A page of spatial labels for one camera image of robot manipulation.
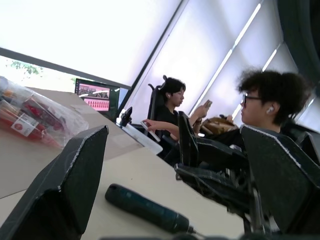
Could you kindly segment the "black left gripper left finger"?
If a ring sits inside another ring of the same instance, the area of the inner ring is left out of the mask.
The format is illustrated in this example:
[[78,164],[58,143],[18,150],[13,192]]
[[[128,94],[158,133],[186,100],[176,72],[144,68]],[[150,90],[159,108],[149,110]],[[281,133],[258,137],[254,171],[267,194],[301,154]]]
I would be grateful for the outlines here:
[[79,240],[99,188],[109,129],[80,132],[33,180],[0,228],[2,240]]

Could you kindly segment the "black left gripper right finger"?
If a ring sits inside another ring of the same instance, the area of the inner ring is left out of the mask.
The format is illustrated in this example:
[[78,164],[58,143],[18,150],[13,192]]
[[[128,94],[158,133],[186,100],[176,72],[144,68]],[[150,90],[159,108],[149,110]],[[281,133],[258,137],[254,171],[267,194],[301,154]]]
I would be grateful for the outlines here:
[[284,234],[320,233],[320,167],[291,138],[243,124],[240,133],[265,211]]

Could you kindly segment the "bystander bare hand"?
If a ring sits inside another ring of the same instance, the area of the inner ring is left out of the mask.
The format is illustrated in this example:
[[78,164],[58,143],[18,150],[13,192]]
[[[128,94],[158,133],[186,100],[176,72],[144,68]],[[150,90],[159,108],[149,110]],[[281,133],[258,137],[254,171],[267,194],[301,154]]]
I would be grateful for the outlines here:
[[193,113],[197,119],[202,119],[207,115],[208,110],[212,105],[212,101],[207,100],[203,105],[200,105]]
[[147,131],[156,131],[158,129],[158,122],[155,120],[145,119],[142,122],[146,125]]

